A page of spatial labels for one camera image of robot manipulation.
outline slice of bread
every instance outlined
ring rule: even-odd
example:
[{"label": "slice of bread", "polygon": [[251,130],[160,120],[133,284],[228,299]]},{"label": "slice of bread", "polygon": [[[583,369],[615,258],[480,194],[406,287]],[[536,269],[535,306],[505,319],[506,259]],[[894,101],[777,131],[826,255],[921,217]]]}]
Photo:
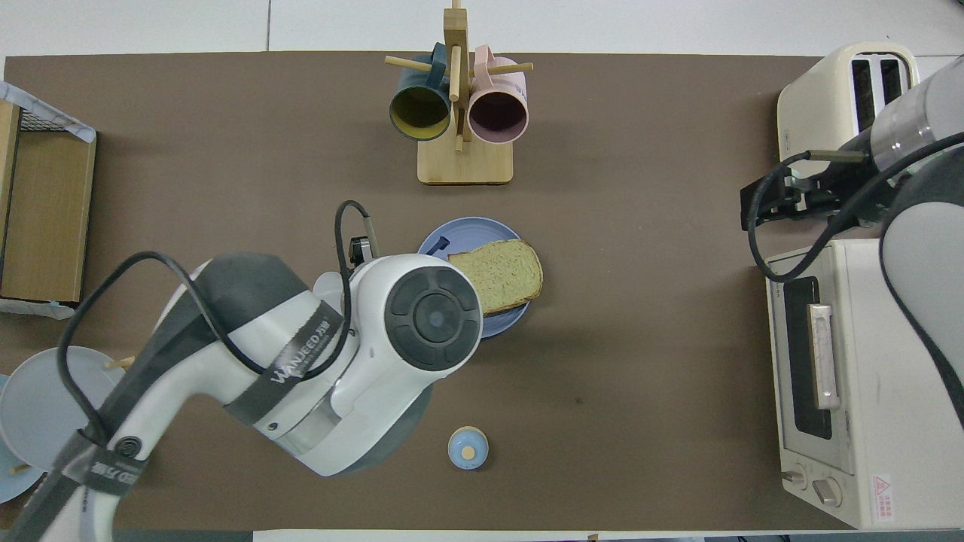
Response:
[{"label": "slice of bread", "polygon": [[521,239],[493,241],[448,256],[469,277],[482,301],[482,313],[508,311],[542,292],[542,265],[536,251]]}]

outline oven door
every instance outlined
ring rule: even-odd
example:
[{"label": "oven door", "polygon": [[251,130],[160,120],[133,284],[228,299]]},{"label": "oven door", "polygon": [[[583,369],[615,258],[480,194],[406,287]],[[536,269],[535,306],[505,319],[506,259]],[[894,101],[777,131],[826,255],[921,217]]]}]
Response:
[{"label": "oven door", "polygon": [[[784,273],[800,259],[802,255],[775,260],[771,266]],[[821,330],[809,309],[829,306],[824,309],[832,312],[839,305],[836,279],[834,250],[828,247],[803,276],[785,285],[768,283],[771,325],[784,447],[853,474],[846,386],[840,378],[845,363],[840,326],[844,315],[831,315],[829,327]],[[824,400],[838,396],[839,404],[818,403],[818,394],[827,395],[828,387],[836,392]]]}]

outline toaster oven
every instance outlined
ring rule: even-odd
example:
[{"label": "toaster oven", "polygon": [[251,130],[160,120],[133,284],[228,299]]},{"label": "toaster oven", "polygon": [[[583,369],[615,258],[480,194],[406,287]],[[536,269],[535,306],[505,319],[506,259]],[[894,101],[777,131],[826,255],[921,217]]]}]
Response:
[{"label": "toaster oven", "polygon": [[[789,271],[806,250],[773,257]],[[784,488],[859,529],[964,526],[964,430],[876,239],[767,281]]]}]

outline small blue container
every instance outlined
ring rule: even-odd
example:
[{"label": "small blue container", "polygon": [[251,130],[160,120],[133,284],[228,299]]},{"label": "small blue container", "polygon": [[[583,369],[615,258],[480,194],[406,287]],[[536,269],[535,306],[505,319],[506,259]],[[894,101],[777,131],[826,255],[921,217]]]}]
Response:
[{"label": "small blue container", "polygon": [[460,427],[448,439],[448,458],[459,469],[478,469],[488,457],[489,440],[478,427]]}]

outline black cable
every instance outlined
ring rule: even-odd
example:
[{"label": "black cable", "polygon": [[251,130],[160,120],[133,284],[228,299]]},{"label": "black cable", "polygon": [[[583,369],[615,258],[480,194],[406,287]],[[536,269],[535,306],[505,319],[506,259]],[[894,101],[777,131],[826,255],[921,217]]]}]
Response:
[{"label": "black cable", "polygon": [[70,318],[70,321],[67,323],[67,327],[61,334],[60,342],[57,344],[57,371],[60,374],[61,382],[64,384],[64,387],[67,388],[67,392],[70,393],[75,401],[77,401],[80,409],[84,412],[84,416],[87,417],[87,420],[90,423],[90,427],[94,434],[88,435],[88,437],[100,445],[106,445],[109,440],[109,431],[107,429],[107,425],[97,412],[97,409],[94,408],[84,392],[79,386],[77,386],[77,382],[70,375],[70,369],[67,365],[67,347],[70,346],[70,341],[73,339],[73,334],[77,330],[77,326],[80,325],[81,320],[83,320],[84,316],[87,314],[87,311],[89,311],[94,303],[96,303],[97,299],[99,299],[100,296],[107,291],[107,288],[113,285],[114,282],[116,282],[117,279],[119,279],[121,275],[123,275],[128,269],[130,269],[136,263],[146,259],[160,261],[171,271],[173,271],[175,275],[177,275],[177,278],[180,279],[184,287],[187,288],[188,294],[194,299],[195,304],[197,304],[198,310],[201,312],[201,316],[203,316],[204,320],[207,322],[208,327],[211,328],[211,331],[214,332],[214,335],[225,345],[225,347],[231,354],[234,355],[234,357],[236,357],[242,364],[244,364],[244,366],[250,370],[253,370],[254,372],[261,373],[264,371],[263,367],[253,362],[234,344],[234,342],[231,341],[231,339],[228,337],[228,334],[225,333],[224,327],[221,325],[218,319],[213,316],[213,312],[211,311],[207,300],[204,298],[204,295],[198,289],[197,285],[195,285],[194,281],[191,280],[191,277],[188,276],[187,272],[185,272],[180,266],[180,264],[174,261],[171,257],[161,253],[152,251],[137,253],[118,265],[114,272],[104,279],[104,282],[101,283],[96,290],[94,290],[94,293],[77,307],[77,311]]},{"label": "black cable", "polygon": [[814,245],[810,248],[810,251],[807,252],[803,259],[801,259],[800,262],[797,263],[796,266],[794,266],[789,272],[780,275],[770,269],[770,267],[766,264],[766,262],[763,260],[763,257],[760,255],[760,247],[757,246],[757,219],[760,216],[760,205],[763,201],[763,192],[765,192],[770,184],[773,183],[773,180],[779,176],[783,168],[787,167],[793,162],[809,159],[810,152],[808,150],[805,152],[800,152],[799,154],[795,154],[787,160],[784,160],[779,166],[774,168],[769,174],[766,175],[766,177],[761,180],[760,185],[757,186],[756,192],[753,193],[753,199],[750,201],[750,208],[747,212],[746,234],[750,243],[750,254],[753,255],[753,260],[757,263],[757,267],[763,271],[763,274],[766,275],[768,279],[775,283],[788,283],[799,277],[800,274],[803,273],[803,271],[809,267],[815,259],[817,259],[817,256],[819,255],[820,251],[823,250],[823,247],[830,242],[831,237],[844,230],[844,227],[847,225],[849,218],[853,215],[854,211],[860,205],[864,204],[866,199],[883,183],[897,176],[897,174],[914,165],[915,163],[927,158],[931,154],[935,154],[941,150],[953,147],[955,145],[960,145],[961,143],[964,143],[964,132],[957,133],[925,145],[920,149],[917,149],[904,156],[893,166],[887,168],[883,172],[874,176],[871,180],[867,181],[867,183],[865,183],[864,186],[862,186],[852,198],[843,204],[840,212],[838,212],[837,216],[830,221],[830,224],[828,224],[823,230],[823,233],[820,234],[820,237],[817,238],[817,241],[814,242]]},{"label": "black cable", "polygon": [[318,376],[325,371],[328,367],[332,366],[335,359],[341,354],[341,349],[345,346],[345,341],[348,340],[348,332],[352,325],[352,290],[349,285],[349,279],[351,277],[351,271],[348,269],[348,262],[345,261],[345,246],[344,241],[341,238],[341,216],[344,214],[345,209],[348,206],[352,206],[357,209],[363,218],[371,218],[371,215],[364,210],[361,203],[355,200],[347,200],[342,202],[338,206],[338,211],[335,212],[335,250],[338,252],[338,273],[341,275],[341,313],[345,320],[341,324],[341,333],[338,334],[338,342],[335,344],[335,350],[332,354],[328,356],[320,366],[305,373],[302,380],[310,380],[315,376]]}]

